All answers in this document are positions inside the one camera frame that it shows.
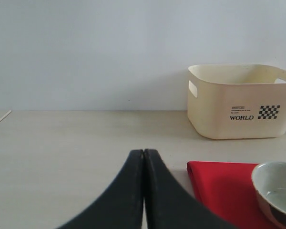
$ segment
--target bowl rim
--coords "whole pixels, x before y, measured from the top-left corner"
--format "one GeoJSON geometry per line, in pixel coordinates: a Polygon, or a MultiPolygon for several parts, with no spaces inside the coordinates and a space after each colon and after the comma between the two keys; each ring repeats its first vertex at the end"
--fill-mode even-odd
{"type": "Polygon", "coordinates": [[[263,163],[260,163],[258,165],[256,165],[254,167],[254,169],[252,170],[252,173],[251,173],[251,181],[252,181],[252,184],[253,184],[253,187],[255,189],[255,191],[269,204],[271,205],[272,207],[274,207],[275,209],[277,209],[278,211],[284,213],[286,215],[286,211],[284,211],[283,209],[277,207],[276,205],[274,205],[272,202],[270,202],[259,190],[258,188],[256,187],[256,182],[254,180],[254,176],[257,174],[258,170],[260,167],[263,167],[265,165],[277,165],[277,164],[282,164],[282,165],[285,165],[286,166],[286,162],[284,161],[270,161],[270,162],[263,162],[263,163]]]}

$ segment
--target red cloth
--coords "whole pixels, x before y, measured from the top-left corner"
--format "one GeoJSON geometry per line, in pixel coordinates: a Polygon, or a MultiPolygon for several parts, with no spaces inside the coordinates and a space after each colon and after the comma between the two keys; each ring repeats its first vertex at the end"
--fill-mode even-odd
{"type": "Polygon", "coordinates": [[[240,229],[276,229],[259,209],[251,172],[256,164],[187,163],[196,199],[240,229]]]}

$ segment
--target bowl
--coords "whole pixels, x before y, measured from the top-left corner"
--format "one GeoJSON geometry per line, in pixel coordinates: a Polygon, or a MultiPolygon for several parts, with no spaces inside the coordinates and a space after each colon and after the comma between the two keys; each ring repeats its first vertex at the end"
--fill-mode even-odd
{"type": "Polygon", "coordinates": [[[262,212],[279,228],[286,229],[286,162],[259,164],[251,179],[262,212]]]}

